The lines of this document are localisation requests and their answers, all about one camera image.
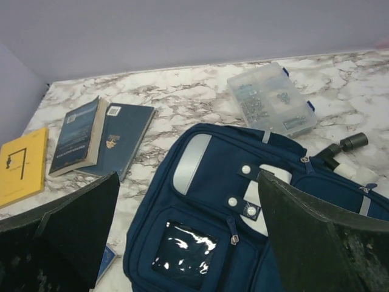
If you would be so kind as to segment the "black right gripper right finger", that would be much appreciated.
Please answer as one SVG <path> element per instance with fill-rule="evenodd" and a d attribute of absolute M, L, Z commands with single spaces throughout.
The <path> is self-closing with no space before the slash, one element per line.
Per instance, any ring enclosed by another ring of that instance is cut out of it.
<path fill-rule="evenodd" d="M 262 170 L 258 194 L 286 291 L 388 291 L 388 222 L 323 201 Z"/>

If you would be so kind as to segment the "Nineteen Eighty-Four paperback book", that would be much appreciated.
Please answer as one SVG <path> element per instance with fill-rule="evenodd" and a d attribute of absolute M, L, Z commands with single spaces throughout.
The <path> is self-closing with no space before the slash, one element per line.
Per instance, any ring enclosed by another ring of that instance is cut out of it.
<path fill-rule="evenodd" d="M 65 115 L 49 176 L 97 164 L 108 106 L 107 100 L 96 97 Z"/>

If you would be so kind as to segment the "navy blue student backpack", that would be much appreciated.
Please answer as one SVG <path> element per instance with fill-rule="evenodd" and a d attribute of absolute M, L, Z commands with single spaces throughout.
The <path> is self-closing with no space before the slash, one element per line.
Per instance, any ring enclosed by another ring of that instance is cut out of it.
<path fill-rule="evenodd" d="M 127 233 L 134 291 L 283 291 L 255 179 L 265 165 L 336 206 L 388 220 L 388 199 L 288 137 L 200 123 L 157 168 Z"/>

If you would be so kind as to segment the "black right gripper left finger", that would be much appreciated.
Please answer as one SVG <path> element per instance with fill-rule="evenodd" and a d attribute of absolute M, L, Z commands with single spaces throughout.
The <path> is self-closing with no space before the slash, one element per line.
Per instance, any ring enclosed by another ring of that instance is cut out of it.
<path fill-rule="evenodd" d="M 1 220 L 1 291 L 95 288 L 119 188 L 113 172 Z"/>

